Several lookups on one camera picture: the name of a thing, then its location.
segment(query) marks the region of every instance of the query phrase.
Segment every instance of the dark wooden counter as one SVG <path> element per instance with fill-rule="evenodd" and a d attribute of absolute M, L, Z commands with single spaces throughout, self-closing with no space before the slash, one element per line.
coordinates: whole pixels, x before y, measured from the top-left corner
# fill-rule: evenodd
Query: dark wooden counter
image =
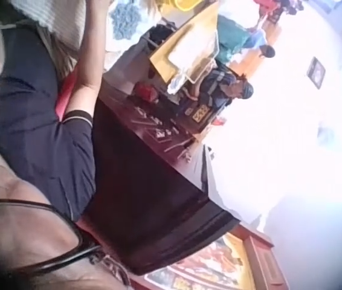
<path fill-rule="evenodd" d="M 85 220 L 138 275 L 177 262 L 207 246 L 239 221 L 208 198 L 215 191 L 208 150 L 178 158 L 185 136 L 156 142 L 154 125 L 122 92 L 103 83 L 94 114 L 96 193 Z"/>

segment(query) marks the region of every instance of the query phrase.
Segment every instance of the glass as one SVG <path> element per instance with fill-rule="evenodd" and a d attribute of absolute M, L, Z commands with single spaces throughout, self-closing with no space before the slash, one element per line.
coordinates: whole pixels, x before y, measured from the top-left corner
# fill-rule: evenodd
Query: glass
<path fill-rule="evenodd" d="M 15 265 L 15 268 L 9 272 L 9 277 L 43 275 L 87 257 L 92 264 L 102 262 L 106 269 L 120 278 L 124 285 L 131 286 L 124 267 L 104 253 L 102 246 L 89 233 L 80 229 L 51 205 L 0 199 L 0 229 L 0 246 L 1 243 L 6 242 L 6 239 L 11 239 L 12 243 L 14 239 L 16 241 L 18 239 L 16 245 L 22 245 L 19 239 L 28 239 L 29 246 L 31 244 L 33 247 L 38 247 L 39 243 L 42 245 L 46 241 L 49 242 L 49 235 L 52 233 L 54 234 L 52 240 L 57 243 L 49 244 L 57 254 L 55 258 L 44 260 L 41 258 L 43 255 L 40 255 L 40 260 L 37 262 L 33 259 L 33 263 L 24 262 L 23 265 Z M 22 234 L 14 235 L 17 230 L 22 230 Z"/>

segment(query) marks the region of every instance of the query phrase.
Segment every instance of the poster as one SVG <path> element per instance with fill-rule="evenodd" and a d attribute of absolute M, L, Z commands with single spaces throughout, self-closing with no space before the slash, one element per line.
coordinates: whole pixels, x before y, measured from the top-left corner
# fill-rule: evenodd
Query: poster
<path fill-rule="evenodd" d="M 235 239 L 226 234 L 190 257 L 147 274 L 145 279 L 163 290 L 254 289 L 242 241 L 238 240 L 237 246 Z"/>

